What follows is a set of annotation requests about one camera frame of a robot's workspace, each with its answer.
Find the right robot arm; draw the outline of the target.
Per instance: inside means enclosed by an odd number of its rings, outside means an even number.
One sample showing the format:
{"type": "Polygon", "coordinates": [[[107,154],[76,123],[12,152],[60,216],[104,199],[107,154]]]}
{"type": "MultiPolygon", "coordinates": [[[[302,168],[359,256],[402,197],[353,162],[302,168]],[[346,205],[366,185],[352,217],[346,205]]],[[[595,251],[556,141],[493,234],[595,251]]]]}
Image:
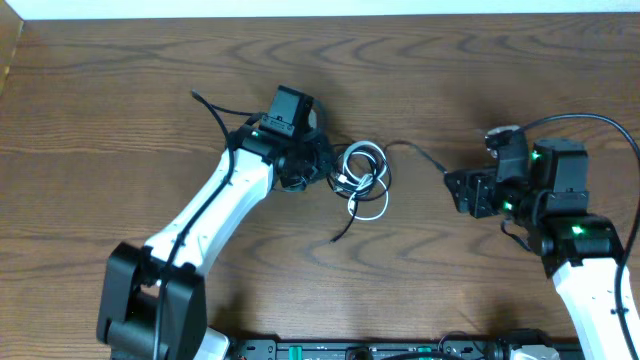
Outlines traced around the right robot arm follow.
{"type": "Polygon", "coordinates": [[[588,210],[585,146],[547,138],[495,145],[496,163],[444,176],[460,213],[504,216],[527,232],[518,244],[542,262],[587,359],[636,359],[639,316],[612,222],[588,210]]]}

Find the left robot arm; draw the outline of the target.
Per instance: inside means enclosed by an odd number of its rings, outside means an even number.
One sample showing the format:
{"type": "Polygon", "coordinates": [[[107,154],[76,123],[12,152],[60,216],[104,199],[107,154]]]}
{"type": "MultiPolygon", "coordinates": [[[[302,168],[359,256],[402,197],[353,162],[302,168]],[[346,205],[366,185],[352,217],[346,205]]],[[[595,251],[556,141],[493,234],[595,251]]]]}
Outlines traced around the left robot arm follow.
{"type": "Polygon", "coordinates": [[[217,168],[188,205],[143,246],[106,261],[96,337],[114,359],[224,359],[231,339],[209,326],[206,277],[244,217],[275,186],[302,192],[335,152],[312,96],[279,86],[266,112],[224,130],[217,168]]]}

